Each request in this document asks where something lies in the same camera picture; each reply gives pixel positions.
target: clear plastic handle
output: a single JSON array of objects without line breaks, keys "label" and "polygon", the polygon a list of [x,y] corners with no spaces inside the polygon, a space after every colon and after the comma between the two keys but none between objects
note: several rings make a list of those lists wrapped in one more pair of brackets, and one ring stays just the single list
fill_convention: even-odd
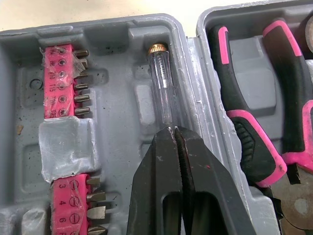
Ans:
[{"label": "clear plastic handle", "polygon": [[161,128],[180,125],[175,89],[167,51],[148,55],[151,69],[156,119]]}]

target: plastic tray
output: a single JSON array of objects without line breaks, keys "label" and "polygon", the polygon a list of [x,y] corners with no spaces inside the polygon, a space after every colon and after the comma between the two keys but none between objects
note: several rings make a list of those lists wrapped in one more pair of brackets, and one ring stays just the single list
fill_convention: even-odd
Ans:
[{"label": "plastic tray", "polygon": [[[244,97],[249,97],[259,123],[280,149],[282,98],[273,69],[262,56],[259,35],[276,17],[284,17],[296,29],[312,9],[309,0],[213,8],[200,16],[198,37],[188,39],[179,22],[162,14],[1,32],[0,234],[21,234],[24,215],[31,208],[46,213],[42,234],[49,234],[50,185],[41,176],[38,145],[44,93],[32,85],[44,75],[39,48],[67,43],[90,53],[90,76],[84,78],[91,98],[88,117],[96,121],[102,164],[94,175],[101,178],[100,190],[107,193],[108,208],[107,218],[99,223],[109,229],[109,235],[126,234],[133,175],[159,130],[146,57],[148,47],[159,42],[170,51],[182,125],[198,132],[230,171],[257,234],[280,234],[271,200],[249,187],[240,169],[241,145],[224,112],[206,30],[217,23],[231,29],[234,67]],[[253,69],[248,71],[244,63]],[[260,71],[258,76],[250,76],[256,71]],[[262,94],[249,91],[263,77],[266,82],[260,90],[270,93],[260,99]]]}]

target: black and pink pliers handle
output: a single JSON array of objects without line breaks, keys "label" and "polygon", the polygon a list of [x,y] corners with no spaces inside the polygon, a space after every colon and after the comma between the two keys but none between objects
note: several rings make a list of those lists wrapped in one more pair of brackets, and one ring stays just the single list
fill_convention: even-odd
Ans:
[{"label": "black and pink pliers handle", "polygon": [[221,83],[222,102],[241,141],[241,168],[249,180],[260,187],[268,187],[286,173],[287,166],[251,114],[240,91],[232,65],[227,28],[212,28],[208,39],[211,58]]},{"label": "black and pink pliers handle", "polygon": [[289,27],[277,19],[263,31],[263,42],[280,81],[285,121],[283,159],[313,172],[311,76],[300,47]]}]

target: flathead bit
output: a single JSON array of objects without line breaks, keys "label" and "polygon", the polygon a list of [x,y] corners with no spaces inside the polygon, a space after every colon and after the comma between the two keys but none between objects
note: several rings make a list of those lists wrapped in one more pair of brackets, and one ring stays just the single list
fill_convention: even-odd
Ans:
[{"label": "flathead bit", "polygon": [[86,69],[88,68],[87,59],[79,59],[79,61],[82,63],[82,65],[83,65]]},{"label": "flathead bit", "polygon": [[86,184],[92,185],[92,186],[97,186],[100,185],[100,178],[90,178],[86,180]]},{"label": "flathead bit", "polygon": [[87,194],[87,202],[101,202],[106,200],[105,192],[94,192]]},{"label": "flathead bit", "polygon": [[77,95],[74,97],[74,102],[84,102],[90,100],[89,95],[83,94],[83,95]]},{"label": "flathead bit", "polygon": [[88,50],[75,50],[74,55],[76,55],[77,58],[89,56]]},{"label": "flathead bit", "polygon": [[88,84],[87,83],[74,85],[74,90],[75,91],[80,91],[80,90],[83,90],[83,89],[88,89]]},{"label": "flathead bit", "polygon": [[88,219],[104,219],[106,217],[106,206],[94,207],[87,211]]},{"label": "flathead bit", "polygon": [[88,235],[107,235],[108,230],[102,226],[95,226],[88,228]]},{"label": "flathead bit", "polygon": [[75,109],[75,115],[79,116],[79,115],[84,115],[84,114],[89,114],[90,113],[90,108],[86,107],[86,108],[77,108]]},{"label": "flathead bit", "polygon": [[88,73],[82,72],[80,75],[78,75],[77,77],[75,77],[75,79],[76,79],[76,78],[83,78],[83,77],[88,77]]}]

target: bit holder label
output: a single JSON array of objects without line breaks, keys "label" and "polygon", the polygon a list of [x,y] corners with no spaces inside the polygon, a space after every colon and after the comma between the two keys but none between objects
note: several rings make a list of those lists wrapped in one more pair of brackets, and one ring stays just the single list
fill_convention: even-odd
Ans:
[{"label": "bit holder label", "polygon": [[45,49],[45,118],[75,115],[75,59],[70,44]]},{"label": "bit holder label", "polygon": [[88,174],[55,180],[52,184],[52,235],[87,235]]}]

